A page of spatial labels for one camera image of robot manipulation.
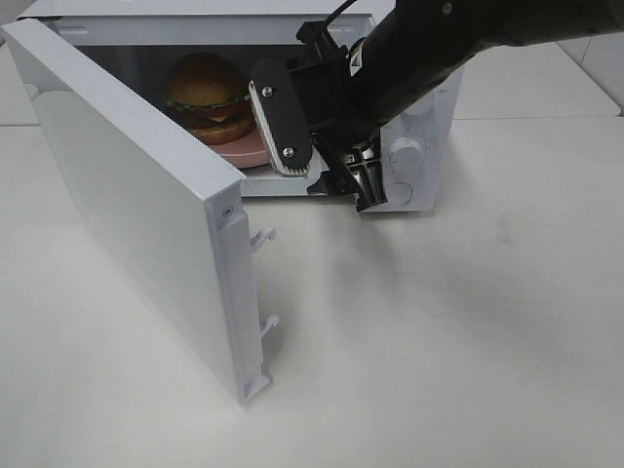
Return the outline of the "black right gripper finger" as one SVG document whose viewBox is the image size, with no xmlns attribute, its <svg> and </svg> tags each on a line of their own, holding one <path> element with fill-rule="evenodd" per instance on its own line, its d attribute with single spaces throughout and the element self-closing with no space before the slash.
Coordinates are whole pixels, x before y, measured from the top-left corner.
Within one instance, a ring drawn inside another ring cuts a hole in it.
<svg viewBox="0 0 624 468">
<path fill-rule="evenodd" d="M 296 39 L 304 46 L 295 60 L 296 68 L 346 62 L 347 47 L 336 44 L 322 21 L 306 21 L 297 31 Z"/>
<path fill-rule="evenodd" d="M 348 151 L 338 149 L 318 134 L 313 135 L 312 142 L 327 169 L 307 188 L 309 195 L 355 195 L 358 212 L 387 202 L 379 134 L 374 136 L 368 146 L 352 147 Z"/>
</svg>

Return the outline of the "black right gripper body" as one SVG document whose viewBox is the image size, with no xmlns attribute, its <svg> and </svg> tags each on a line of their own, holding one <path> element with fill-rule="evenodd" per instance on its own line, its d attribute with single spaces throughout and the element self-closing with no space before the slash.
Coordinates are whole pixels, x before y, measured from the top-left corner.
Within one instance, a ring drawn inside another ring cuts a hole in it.
<svg viewBox="0 0 624 468">
<path fill-rule="evenodd" d="M 371 117 L 352 90 L 348 49 L 293 68 L 262 59 L 253 66 L 249 89 L 253 117 L 279 175 L 307 175 L 318 151 L 331 174 L 351 176 L 344 154 L 370 140 Z"/>
</svg>

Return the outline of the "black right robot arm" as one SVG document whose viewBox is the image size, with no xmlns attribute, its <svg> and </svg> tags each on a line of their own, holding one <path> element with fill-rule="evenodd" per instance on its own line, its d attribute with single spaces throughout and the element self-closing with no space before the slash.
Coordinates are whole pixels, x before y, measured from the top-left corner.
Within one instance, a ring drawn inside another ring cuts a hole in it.
<svg viewBox="0 0 624 468">
<path fill-rule="evenodd" d="M 254 65 L 253 116 L 278 176 L 353 196 L 360 212 L 425 212 L 468 60 L 622 28 L 619 1 L 399 1 L 350 47 L 308 21 L 298 58 Z"/>
</svg>

